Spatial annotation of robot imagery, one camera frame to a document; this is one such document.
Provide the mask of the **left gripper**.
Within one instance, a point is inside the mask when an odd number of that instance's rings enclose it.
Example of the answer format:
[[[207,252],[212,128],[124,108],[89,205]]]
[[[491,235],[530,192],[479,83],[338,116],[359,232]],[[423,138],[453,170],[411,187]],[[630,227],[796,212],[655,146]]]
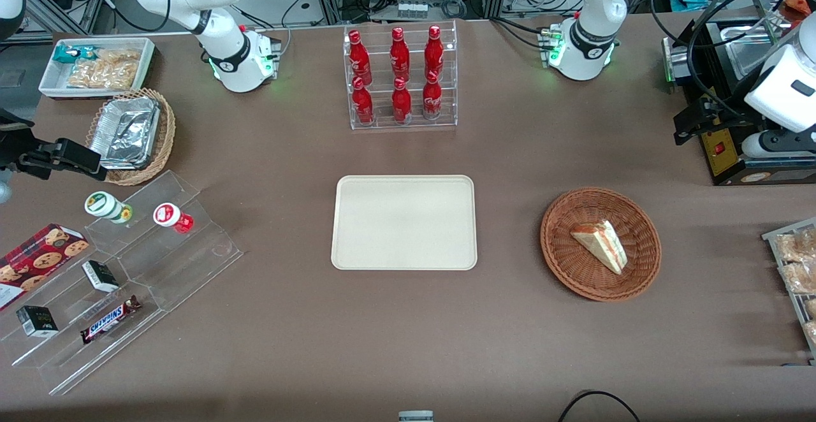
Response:
[[[718,131],[722,125],[722,105],[708,96],[685,96],[685,101],[687,106],[673,117],[673,140],[677,146],[699,135]],[[761,131],[743,140],[742,149],[743,154],[751,158],[814,157],[815,128],[798,133],[789,129]]]

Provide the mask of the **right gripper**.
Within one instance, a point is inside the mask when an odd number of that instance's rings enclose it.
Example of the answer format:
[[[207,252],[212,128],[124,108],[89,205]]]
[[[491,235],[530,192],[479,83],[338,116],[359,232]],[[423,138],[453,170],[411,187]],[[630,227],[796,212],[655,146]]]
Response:
[[[33,134],[34,123],[6,110],[1,111],[1,167],[48,180],[52,170],[67,170],[105,181],[108,170],[100,154],[70,140],[39,140]]]

